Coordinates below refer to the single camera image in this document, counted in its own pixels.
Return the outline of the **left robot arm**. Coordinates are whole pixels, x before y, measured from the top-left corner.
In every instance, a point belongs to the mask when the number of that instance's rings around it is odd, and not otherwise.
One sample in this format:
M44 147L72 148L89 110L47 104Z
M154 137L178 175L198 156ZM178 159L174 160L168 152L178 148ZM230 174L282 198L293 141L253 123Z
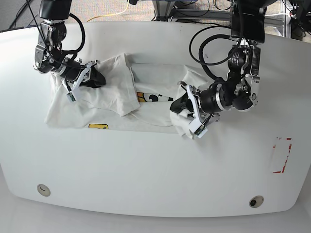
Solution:
M258 103L259 44L265 42L264 21L270 0L233 0L231 2L231 34L215 34L202 42L198 57L204 72L213 79L206 87L195 87L181 81L185 93L170 106L170 118L181 135L203 135L207 126L219 120L219 113L236 109L248 111ZM204 49L217 39L232 40L235 44L228 56L219 62L208 63Z

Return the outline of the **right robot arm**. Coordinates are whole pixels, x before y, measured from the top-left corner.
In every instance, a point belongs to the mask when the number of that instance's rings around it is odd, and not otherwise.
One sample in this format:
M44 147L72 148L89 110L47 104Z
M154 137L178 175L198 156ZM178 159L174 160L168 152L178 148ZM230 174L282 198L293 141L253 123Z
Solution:
M96 69L100 61L85 64L77 60L78 53L86 41L86 33L80 19L70 12L70 0L43 0L39 8L39 17L44 21L36 24L39 31L35 48L35 69L42 74L53 73L61 78L69 96L74 96L79 87L100 88L106 85L105 77ZM82 40L78 48L63 50L62 41L66 38L65 20L76 20Z

